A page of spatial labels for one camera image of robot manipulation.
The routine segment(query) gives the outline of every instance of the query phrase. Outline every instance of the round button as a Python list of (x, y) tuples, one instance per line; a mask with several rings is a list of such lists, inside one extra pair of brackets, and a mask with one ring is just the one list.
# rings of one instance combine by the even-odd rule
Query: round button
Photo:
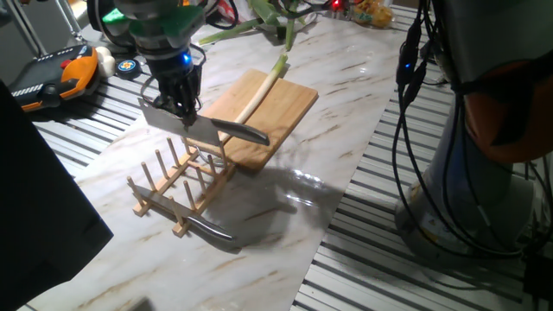
[(123, 60), (118, 63), (117, 73), (121, 79), (132, 80), (142, 73), (142, 68), (135, 60)]
[(61, 69), (65, 69), (69, 65), (69, 63), (71, 63), (71, 60), (62, 61), (60, 65)]

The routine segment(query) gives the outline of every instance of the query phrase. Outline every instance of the green onion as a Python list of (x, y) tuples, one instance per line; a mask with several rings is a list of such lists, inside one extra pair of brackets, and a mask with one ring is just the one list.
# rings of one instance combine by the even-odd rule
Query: green onion
[(198, 41), (198, 43), (200, 45), (206, 45), (206, 44), (211, 43), (211, 42), (215, 42), (215, 41), (223, 40), (223, 39), (226, 39), (226, 38), (230, 38), (230, 37), (233, 37), (235, 35), (239, 35), (239, 34), (245, 32), (247, 30), (250, 30), (250, 29), (256, 27), (257, 25), (261, 25), (262, 23), (263, 23), (263, 19), (261, 19), (261, 18), (256, 18), (256, 19), (253, 19), (253, 20), (250, 20), (250, 21), (247, 21), (247, 22), (242, 22), (241, 24), (237, 25), (233, 29), (223, 30), (223, 31), (218, 32), (217, 34), (209, 35), (209, 36), (207, 36), (203, 39), (200, 39), (200, 41)]
[[(240, 112), (236, 119), (234, 119), (234, 122), (243, 124), (248, 120), (251, 114), (257, 109), (259, 104), (261, 104), (267, 93), (270, 91), (271, 87), (277, 81), (278, 75), (280, 75), (280, 72), (283, 70), (284, 65), (286, 65), (286, 60), (288, 60), (288, 55), (286, 53), (281, 54), (276, 61), (275, 66), (273, 66), (272, 70), (267, 75), (267, 78), (265, 78), (261, 86), (257, 89), (256, 94), (253, 95), (253, 98), (250, 100), (248, 105), (246, 105), (242, 112)], [(225, 143), (226, 140), (228, 140), (229, 138), (230, 136), (226, 133), (222, 133), (221, 135), (219, 135), (219, 140), (221, 141), (221, 143)]]
[[(296, 12), (297, 1), (292, 0), (289, 10), (291, 12)], [(292, 48), (292, 43), (294, 39), (294, 22), (295, 19), (289, 18), (288, 23), (286, 24), (286, 51), (290, 51)]]
[(279, 14), (272, 4), (267, 3), (266, 0), (250, 0), (249, 2), (253, 10), (256, 11), (259, 17), (263, 18), (267, 25), (280, 26)]

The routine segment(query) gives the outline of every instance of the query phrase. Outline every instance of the table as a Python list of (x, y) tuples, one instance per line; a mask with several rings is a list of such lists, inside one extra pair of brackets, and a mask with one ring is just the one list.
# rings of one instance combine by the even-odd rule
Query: table
[[(204, 214), (238, 237), (222, 245), (195, 233), (179, 239), (173, 221), (133, 214), (131, 175), (147, 185), (154, 149), (170, 163), (166, 132), (140, 117), (76, 181), (114, 233), (70, 282), (29, 303), (39, 310), (288, 310), (341, 195), (393, 92), (404, 35), (326, 18), (302, 31), (285, 78), (320, 97), (264, 170), (236, 173)], [(212, 103), (249, 68), (269, 72), (282, 49), (265, 35), (218, 42), (207, 54), (202, 95)], [(178, 152), (184, 152), (181, 145)], [(186, 202), (181, 182), (167, 194)]]

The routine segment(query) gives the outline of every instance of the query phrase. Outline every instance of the green light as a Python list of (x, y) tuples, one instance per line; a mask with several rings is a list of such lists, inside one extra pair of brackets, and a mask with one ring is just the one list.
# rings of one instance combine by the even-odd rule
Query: green light
[(102, 21), (106, 24), (114, 24), (127, 21), (127, 17), (125, 17), (120, 10), (113, 9), (113, 11), (102, 17)]

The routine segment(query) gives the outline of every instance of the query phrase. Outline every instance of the blue led light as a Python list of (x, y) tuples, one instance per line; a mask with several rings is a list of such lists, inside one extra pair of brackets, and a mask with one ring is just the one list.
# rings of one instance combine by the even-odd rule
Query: blue led light
[(182, 59), (184, 60), (184, 63), (187, 64), (192, 60), (192, 57), (190, 57), (190, 55), (188, 54), (183, 54)]

